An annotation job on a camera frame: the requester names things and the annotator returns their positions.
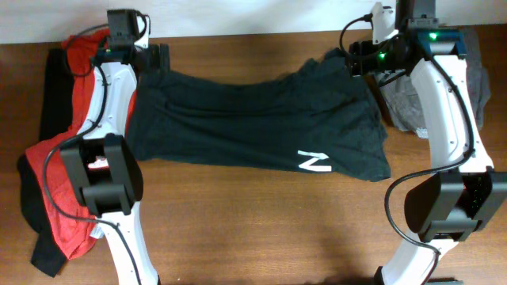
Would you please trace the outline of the black Nike t-shirt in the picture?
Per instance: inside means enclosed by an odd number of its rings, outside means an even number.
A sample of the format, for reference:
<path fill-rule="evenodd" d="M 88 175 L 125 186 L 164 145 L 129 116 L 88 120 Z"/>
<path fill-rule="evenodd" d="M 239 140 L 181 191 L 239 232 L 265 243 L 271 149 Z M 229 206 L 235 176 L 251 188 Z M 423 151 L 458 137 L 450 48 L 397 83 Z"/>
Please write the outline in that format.
<path fill-rule="evenodd" d="M 164 159 L 387 179 L 387 133 L 368 85 L 339 51 L 282 78 L 229 85 L 145 74 L 126 133 L 140 161 Z"/>

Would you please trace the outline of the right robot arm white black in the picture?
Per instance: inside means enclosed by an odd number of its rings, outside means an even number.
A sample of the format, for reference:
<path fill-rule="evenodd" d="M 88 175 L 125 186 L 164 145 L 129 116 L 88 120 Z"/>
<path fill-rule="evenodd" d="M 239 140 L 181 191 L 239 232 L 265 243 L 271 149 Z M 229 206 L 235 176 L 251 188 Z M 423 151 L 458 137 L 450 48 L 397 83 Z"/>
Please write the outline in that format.
<path fill-rule="evenodd" d="M 440 259 L 482 230 L 506 198 L 506 175 L 486 152 L 467 90 L 462 33 L 442 28 L 433 1 L 377 2 L 363 21 L 372 39 L 346 47 L 354 76 L 407 76 L 428 132 L 431 166 L 405 198 L 407 230 L 394 256 L 377 269 L 382 285 L 429 284 Z"/>

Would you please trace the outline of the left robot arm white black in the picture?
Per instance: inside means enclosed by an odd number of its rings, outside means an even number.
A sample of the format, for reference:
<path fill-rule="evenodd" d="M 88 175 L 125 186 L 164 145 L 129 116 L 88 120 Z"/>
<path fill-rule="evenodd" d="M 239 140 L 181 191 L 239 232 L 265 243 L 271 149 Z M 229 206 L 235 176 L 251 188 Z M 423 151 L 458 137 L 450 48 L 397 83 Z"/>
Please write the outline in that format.
<path fill-rule="evenodd" d="M 143 177 L 125 141 L 136 71 L 152 65 L 150 18 L 135 9 L 110 9 L 109 34 L 91 59 L 93 92 L 74 138 L 59 147 L 78 204 L 105 237 L 121 284 L 158 284 L 140 221 Z"/>

